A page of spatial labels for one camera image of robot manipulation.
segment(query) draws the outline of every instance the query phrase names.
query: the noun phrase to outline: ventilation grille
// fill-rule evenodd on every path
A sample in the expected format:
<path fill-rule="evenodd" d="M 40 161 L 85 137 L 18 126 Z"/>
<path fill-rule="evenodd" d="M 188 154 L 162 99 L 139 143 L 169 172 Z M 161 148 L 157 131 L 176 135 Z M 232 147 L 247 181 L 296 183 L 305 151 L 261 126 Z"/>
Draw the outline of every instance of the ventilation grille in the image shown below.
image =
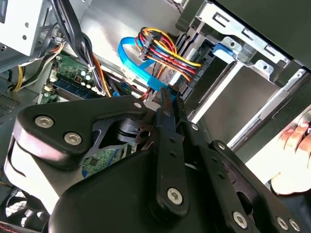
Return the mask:
<path fill-rule="evenodd" d="M 0 124 L 12 117 L 20 107 L 20 102 L 0 94 Z"/>

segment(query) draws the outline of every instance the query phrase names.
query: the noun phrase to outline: hand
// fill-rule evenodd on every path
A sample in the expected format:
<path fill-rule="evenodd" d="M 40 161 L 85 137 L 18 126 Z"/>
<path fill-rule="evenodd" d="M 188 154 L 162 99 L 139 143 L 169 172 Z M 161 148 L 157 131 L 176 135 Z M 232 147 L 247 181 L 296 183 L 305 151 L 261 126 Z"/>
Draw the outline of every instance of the hand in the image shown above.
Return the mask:
<path fill-rule="evenodd" d="M 311 189 L 311 134 L 303 138 L 309 124 L 287 130 L 278 140 L 281 170 L 271 179 L 277 194 L 289 195 Z"/>

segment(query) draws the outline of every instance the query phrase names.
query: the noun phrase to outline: white cable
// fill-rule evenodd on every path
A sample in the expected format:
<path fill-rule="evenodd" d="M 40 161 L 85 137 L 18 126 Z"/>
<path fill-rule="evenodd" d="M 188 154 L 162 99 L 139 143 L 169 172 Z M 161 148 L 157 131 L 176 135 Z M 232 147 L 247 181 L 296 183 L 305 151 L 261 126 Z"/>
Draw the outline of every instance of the white cable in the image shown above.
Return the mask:
<path fill-rule="evenodd" d="M 44 66 L 43 66 L 43 68 L 42 68 L 42 70 L 41 70 L 41 72 L 38 74 L 38 77 L 37 77 L 35 80 L 33 80 L 32 82 L 28 83 L 27 85 L 22 86 L 22 87 L 21 87 L 19 90 L 17 90 L 17 91 L 20 91 L 21 89 L 23 89 L 23 88 L 25 88 L 25 87 L 28 87 L 28 86 L 34 84 L 35 82 L 37 82 L 37 81 L 40 79 L 40 77 L 41 77 L 41 75 L 43 74 L 43 72 L 45 71 L 45 69 L 46 69 L 46 67 L 48 66 L 48 64 L 49 64 L 52 60 L 54 60 L 54 58 L 55 58 L 56 56 L 58 56 L 58 55 L 61 53 L 61 51 L 63 50 L 64 46 L 65 46 L 65 43 L 63 43 L 63 44 L 60 46 L 59 50 L 54 54 L 53 57 L 50 57 L 50 58 L 45 62 Z"/>

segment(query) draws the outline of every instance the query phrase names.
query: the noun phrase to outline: silver screw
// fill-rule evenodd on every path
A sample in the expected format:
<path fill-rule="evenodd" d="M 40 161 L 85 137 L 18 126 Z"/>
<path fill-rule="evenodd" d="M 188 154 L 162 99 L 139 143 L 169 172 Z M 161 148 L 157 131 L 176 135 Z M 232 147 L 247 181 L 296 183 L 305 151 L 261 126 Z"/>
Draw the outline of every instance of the silver screw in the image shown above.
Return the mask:
<path fill-rule="evenodd" d="M 199 127 L 198 127 L 197 125 L 195 125 L 195 124 L 192 124 L 191 126 L 192 126 L 192 128 L 193 128 L 194 130 L 199 130 Z"/>
<path fill-rule="evenodd" d="M 284 230 L 288 231 L 288 226 L 287 226 L 286 222 L 282 218 L 277 217 L 276 220 L 277 220 L 278 224 L 281 226 L 281 228 L 283 228 Z"/>
<path fill-rule="evenodd" d="M 247 228 L 247 221 L 241 213 L 235 211 L 232 215 L 234 221 L 239 225 L 239 227 L 241 227 L 242 229 Z"/>
<path fill-rule="evenodd" d="M 79 145 L 82 142 L 82 138 L 77 133 L 67 133 L 64 137 L 65 141 L 71 145 Z"/>
<path fill-rule="evenodd" d="M 134 105 L 137 107 L 137 108 L 141 108 L 141 105 L 139 103 L 134 103 Z"/>
<path fill-rule="evenodd" d="M 296 222 L 294 222 L 294 220 L 290 219 L 290 224 L 296 231 L 300 231 L 300 227 L 297 225 Z"/>
<path fill-rule="evenodd" d="M 169 112 L 169 111 L 164 110 L 163 112 L 164 112 L 164 114 L 165 114 L 165 115 L 167 115 L 168 117 L 170 117 L 170 116 L 171 116 L 171 114 L 170 114 L 170 112 Z"/>
<path fill-rule="evenodd" d="M 223 150 L 225 149 L 225 146 L 222 143 L 220 143 L 220 142 L 218 143 L 218 146 L 219 146 L 220 149 L 223 149 Z"/>
<path fill-rule="evenodd" d="M 50 128 L 54 125 L 54 121 L 48 116 L 38 116 L 35 119 L 35 124 L 42 128 Z"/>
<path fill-rule="evenodd" d="M 167 191 L 167 197 L 170 199 L 171 202 L 173 202 L 175 205 L 180 205 L 183 202 L 183 196 L 181 193 L 175 189 L 170 188 Z"/>

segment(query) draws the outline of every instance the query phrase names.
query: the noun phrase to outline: fan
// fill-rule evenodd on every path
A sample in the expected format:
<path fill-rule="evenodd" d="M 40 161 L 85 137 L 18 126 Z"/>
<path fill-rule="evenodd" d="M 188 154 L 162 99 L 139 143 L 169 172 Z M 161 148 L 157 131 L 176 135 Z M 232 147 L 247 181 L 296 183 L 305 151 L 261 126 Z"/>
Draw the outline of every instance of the fan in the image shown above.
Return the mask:
<path fill-rule="evenodd" d="M 0 210 L 4 211 L 1 215 L 5 214 L 5 222 L 37 232 L 42 231 L 49 219 L 49 214 L 42 202 L 21 190 L 11 192 L 2 203 Z"/>

